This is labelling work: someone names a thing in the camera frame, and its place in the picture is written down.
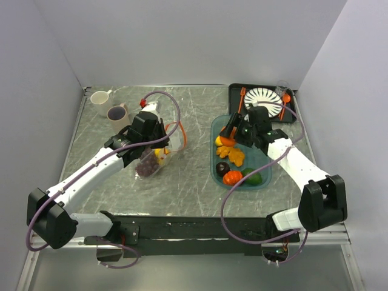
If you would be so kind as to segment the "orange tangerine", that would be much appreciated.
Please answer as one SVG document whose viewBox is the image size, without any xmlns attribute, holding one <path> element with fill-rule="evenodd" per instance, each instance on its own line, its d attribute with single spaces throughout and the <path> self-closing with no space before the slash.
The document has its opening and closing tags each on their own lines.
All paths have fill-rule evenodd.
<svg viewBox="0 0 388 291">
<path fill-rule="evenodd" d="M 223 136 L 219 136 L 219 140 L 220 140 L 221 144 L 223 146 L 227 146 L 227 147 L 234 147 L 237 144 L 237 142 L 235 140 L 235 133 L 236 133 L 236 127 L 234 127 L 232 129 L 232 132 L 228 138 L 223 137 Z"/>
</svg>

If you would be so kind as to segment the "yellow bumpy fruit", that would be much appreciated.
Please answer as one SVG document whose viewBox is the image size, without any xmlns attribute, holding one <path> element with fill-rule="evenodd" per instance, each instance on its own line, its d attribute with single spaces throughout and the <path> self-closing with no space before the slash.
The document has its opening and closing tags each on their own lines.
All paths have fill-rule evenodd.
<svg viewBox="0 0 388 291">
<path fill-rule="evenodd" d="M 162 149 L 154 149 L 154 153 L 157 158 L 158 164 L 162 166 L 167 161 L 167 155 L 170 153 L 170 151 L 166 148 L 162 148 Z"/>
</svg>

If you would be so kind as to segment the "clear zip top bag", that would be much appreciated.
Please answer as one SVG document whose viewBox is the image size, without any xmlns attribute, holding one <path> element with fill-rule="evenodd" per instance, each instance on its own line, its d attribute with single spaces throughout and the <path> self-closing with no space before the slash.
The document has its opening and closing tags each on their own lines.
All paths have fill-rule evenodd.
<svg viewBox="0 0 388 291">
<path fill-rule="evenodd" d="M 168 164 L 171 157 L 183 150 L 187 145 L 187 136 L 182 123 L 170 136 L 169 144 L 160 149 L 147 147 L 134 164 L 135 178 L 146 179 L 156 175 Z"/>
</svg>

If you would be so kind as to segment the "red grape bunch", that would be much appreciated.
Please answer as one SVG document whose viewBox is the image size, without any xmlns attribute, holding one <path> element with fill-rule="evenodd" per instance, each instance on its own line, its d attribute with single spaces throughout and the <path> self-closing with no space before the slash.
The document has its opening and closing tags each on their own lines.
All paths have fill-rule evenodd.
<svg viewBox="0 0 388 291">
<path fill-rule="evenodd" d="M 159 169 L 158 158 L 153 149 L 147 148 L 141 155 L 139 163 L 135 167 L 136 173 L 141 178 L 154 174 Z"/>
</svg>

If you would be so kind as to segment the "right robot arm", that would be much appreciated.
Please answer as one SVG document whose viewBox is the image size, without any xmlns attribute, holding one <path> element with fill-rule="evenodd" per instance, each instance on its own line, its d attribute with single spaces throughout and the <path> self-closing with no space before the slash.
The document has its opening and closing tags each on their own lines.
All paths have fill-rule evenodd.
<svg viewBox="0 0 388 291">
<path fill-rule="evenodd" d="M 233 137 L 243 146 L 256 147 L 277 163 L 301 191 L 298 207 L 282 210 L 269 216 L 266 237 L 281 240 L 287 230 L 304 228 L 316 232 L 347 219 L 345 182 L 339 175 L 330 175 L 318 168 L 296 147 L 282 130 L 273 129 L 266 107 L 248 111 L 248 119 L 234 113 L 222 137 Z"/>
</svg>

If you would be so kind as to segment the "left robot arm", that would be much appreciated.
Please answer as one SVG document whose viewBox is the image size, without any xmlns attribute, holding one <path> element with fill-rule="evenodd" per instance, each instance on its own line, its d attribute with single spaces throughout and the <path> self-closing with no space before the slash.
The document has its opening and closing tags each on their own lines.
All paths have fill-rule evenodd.
<svg viewBox="0 0 388 291">
<path fill-rule="evenodd" d="M 139 159 L 142 153 L 166 146 L 168 136 L 155 104 L 145 106 L 131 125 L 112 136 L 97 154 L 63 182 L 43 191 L 34 189 L 27 202 L 27 233 L 36 233 L 48 246 L 59 249 L 73 238 L 99 236 L 106 243 L 120 237 L 114 216 L 108 213 L 83 215 L 77 206 L 107 178 Z"/>
</svg>

